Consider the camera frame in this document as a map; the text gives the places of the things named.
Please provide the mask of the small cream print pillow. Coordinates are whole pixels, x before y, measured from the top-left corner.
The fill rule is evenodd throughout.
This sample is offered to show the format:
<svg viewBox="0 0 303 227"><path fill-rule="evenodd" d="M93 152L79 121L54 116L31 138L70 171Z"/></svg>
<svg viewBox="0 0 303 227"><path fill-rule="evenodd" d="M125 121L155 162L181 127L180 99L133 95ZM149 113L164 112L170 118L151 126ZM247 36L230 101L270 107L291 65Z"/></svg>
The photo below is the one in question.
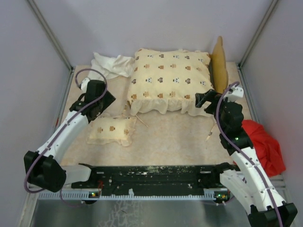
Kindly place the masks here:
<svg viewBox="0 0 303 227"><path fill-rule="evenodd" d="M99 117L92 122L87 143L105 145L116 142L128 147L132 144L136 121L134 117Z"/></svg>

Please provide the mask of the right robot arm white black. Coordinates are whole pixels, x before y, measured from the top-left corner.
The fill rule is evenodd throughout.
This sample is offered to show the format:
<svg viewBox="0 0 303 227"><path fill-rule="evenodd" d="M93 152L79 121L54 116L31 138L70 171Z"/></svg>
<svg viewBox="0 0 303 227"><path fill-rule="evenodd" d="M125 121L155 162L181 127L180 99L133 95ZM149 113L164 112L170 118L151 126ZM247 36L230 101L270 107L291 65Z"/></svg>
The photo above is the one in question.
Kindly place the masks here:
<svg viewBox="0 0 303 227"><path fill-rule="evenodd" d="M212 183L229 189L245 209L252 227L289 227L298 213L297 208L286 202L271 183L242 127L242 106L236 100L243 95L243 89L236 86L223 94L211 89L195 95L197 108L209 103L204 111L215 117L221 144L243 175L240 178L236 170L223 164L212 174Z"/></svg>

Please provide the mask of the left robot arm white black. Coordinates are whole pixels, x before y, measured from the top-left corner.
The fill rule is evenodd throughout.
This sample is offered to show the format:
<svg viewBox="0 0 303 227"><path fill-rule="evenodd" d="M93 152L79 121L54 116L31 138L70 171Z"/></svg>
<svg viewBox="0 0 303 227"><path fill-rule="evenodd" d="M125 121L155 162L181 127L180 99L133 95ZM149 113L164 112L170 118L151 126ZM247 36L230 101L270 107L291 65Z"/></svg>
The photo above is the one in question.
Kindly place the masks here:
<svg viewBox="0 0 303 227"><path fill-rule="evenodd" d="M67 184L82 182L92 188L98 184L98 175L84 164L61 166L65 152L91 121L101 115L115 97L108 91L107 82L91 80L87 90L70 107L63 123L37 151L28 151L24 156L26 177L24 188L32 192L28 185L40 190L58 192Z"/></svg>

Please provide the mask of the wooden pet bed frame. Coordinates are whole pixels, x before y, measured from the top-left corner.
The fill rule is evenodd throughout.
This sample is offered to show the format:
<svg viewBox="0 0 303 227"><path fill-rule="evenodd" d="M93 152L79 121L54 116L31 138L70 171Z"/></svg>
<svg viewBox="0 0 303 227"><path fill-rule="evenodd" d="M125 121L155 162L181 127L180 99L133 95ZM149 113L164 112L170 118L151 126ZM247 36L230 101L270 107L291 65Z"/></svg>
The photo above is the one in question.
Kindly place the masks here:
<svg viewBox="0 0 303 227"><path fill-rule="evenodd" d="M210 81L215 91L222 94L229 82L222 36L218 36L210 57Z"/></svg>

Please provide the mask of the cream animal print cushion cover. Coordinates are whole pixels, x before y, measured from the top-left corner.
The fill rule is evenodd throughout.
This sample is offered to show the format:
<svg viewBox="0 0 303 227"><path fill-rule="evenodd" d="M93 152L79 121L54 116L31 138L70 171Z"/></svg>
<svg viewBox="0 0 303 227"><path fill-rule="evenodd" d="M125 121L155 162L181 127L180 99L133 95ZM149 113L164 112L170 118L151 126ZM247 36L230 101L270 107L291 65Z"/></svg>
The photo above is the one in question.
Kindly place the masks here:
<svg viewBox="0 0 303 227"><path fill-rule="evenodd" d="M208 117L202 107L196 107L197 93L213 89L210 79L208 52L176 50L160 52L139 49L135 54L134 70L127 92L130 115L152 110L165 114L180 111L190 116Z"/></svg>

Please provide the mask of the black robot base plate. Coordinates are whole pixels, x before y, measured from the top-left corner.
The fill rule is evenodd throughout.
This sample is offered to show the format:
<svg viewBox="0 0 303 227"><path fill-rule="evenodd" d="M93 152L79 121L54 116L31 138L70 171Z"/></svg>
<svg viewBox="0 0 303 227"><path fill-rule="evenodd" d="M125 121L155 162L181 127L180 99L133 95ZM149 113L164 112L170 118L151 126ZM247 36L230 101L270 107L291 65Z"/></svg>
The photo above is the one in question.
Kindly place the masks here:
<svg viewBox="0 0 303 227"><path fill-rule="evenodd" d="M72 183L73 189L100 189L102 195L189 196L204 195L206 189L223 188L219 175L239 171L227 162L202 166L89 166L87 181Z"/></svg>

